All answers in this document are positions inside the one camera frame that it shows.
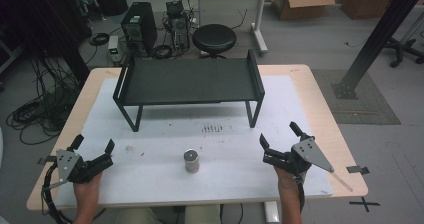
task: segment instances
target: human hand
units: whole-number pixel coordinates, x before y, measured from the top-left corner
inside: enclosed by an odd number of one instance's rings
[[[99,202],[99,184],[102,172],[88,183],[74,183],[74,193],[77,199],[77,215],[74,224],[89,224],[93,222]]]

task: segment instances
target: electronic device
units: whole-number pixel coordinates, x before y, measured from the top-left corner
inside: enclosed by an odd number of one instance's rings
[[[166,14],[169,17],[180,15],[181,13],[183,13],[183,11],[184,7],[181,0],[166,3]]]
[[[122,60],[124,52],[122,51],[121,44],[119,43],[119,36],[109,37],[108,50],[113,62],[120,62]]]
[[[180,53],[187,51],[190,47],[187,15],[183,13],[178,16],[173,16],[173,18],[170,18],[169,22],[171,24],[174,50]]]
[[[134,2],[121,26],[128,45],[135,47],[144,57],[152,56],[158,33],[149,2]]]

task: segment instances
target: black metal shelf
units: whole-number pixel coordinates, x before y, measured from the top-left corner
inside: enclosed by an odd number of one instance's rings
[[[246,103],[255,127],[265,90],[252,50],[247,58],[140,60],[129,57],[122,67],[113,99],[134,132],[146,105]],[[250,101],[256,101],[252,116]],[[133,123],[125,106],[138,106]]]

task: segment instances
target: white tabletop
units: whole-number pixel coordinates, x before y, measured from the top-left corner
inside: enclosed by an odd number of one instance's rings
[[[261,133],[271,148],[290,151],[298,137],[295,121],[310,133],[289,76],[265,76],[265,99],[255,128],[244,102],[144,107],[139,132],[133,132],[112,100],[117,79],[106,79],[82,131],[78,152],[85,160],[102,154],[109,138],[116,144],[114,165],[104,172],[99,204],[154,206],[278,200],[277,177],[262,162]],[[136,115],[136,108],[128,110]],[[185,170],[183,153],[199,153],[197,173]],[[332,194],[324,170],[312,167],[305,195]],[[75,206],[71,184],[61,186],[58,207]]]
[[[55,150],[58,148],[65,149],[69,147],[75,136],[81,133],[87,117],[96,102],[103,81],[107,78],[117,78],[120,71],[120,68],[96,68],[91,71],[63,131],[52,149],[51,155],[56,155]],[[294,64],[260,65],[259,71],[261,76],[287,75],[291,77],[311,133],[317,138],[317,144],[335,168],[335,173],[327,174],[333,189],[333,195],[330,197],[366,195],[368,188],[362,175],[360,173],[349,173],[346,169],[348,166],[357,164],[309,67]],[[41,210],[40,191],[49,167],[50,165],[47,163],[28,198],[27,208],[30,210]],[[53,173],[52,178],[53,182],[58,181],[57,172]],[[55,199],[57,189],[52,190],[52,195]]]

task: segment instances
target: white paper sheet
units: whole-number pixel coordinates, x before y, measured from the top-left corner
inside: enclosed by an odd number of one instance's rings
[[[262,162],[259,136],[271,148],[290,151],[299,138],[295,121],[310,132],[288,76],[264,76],[265,99],[255,128],[249,127],[244,102],[146,106],[139,132],[133,132],[112,99],[117,79],[106,79],[82,130],[79,150],[84,160],[116,146],[114,165],[104,172],[100,204],[152,204],[263,200],[279,197],[277,176]],[[127,109],[135,118],[136,108]],[[199,154],[197,173],[185,170],[183,153]],[[332,194],[326,171],[312,166],[304,184],[306,196]],[[75,205],[72,184],[60,187],[57,206]]]

